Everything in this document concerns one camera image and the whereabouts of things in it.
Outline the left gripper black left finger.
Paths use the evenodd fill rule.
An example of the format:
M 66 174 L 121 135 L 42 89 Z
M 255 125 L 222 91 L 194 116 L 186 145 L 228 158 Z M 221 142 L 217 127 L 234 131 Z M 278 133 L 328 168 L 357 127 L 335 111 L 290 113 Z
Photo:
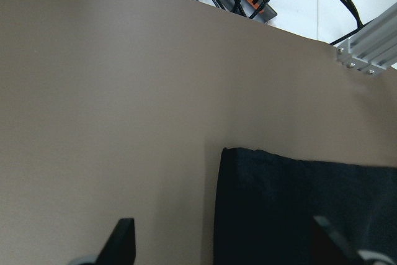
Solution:
M 97 256 L 76 258 L 71 264 L 134 264 L 136 261 L 136 235 L 134 218 L 121 218 Z

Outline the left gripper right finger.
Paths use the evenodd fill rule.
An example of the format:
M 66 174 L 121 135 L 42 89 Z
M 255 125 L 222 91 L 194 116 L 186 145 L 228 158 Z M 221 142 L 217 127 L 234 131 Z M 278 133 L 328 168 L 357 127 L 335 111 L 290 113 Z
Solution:
M 324 216 L 313 217 L 313 264 L 396 264 L 386 254 L 356 249 Z

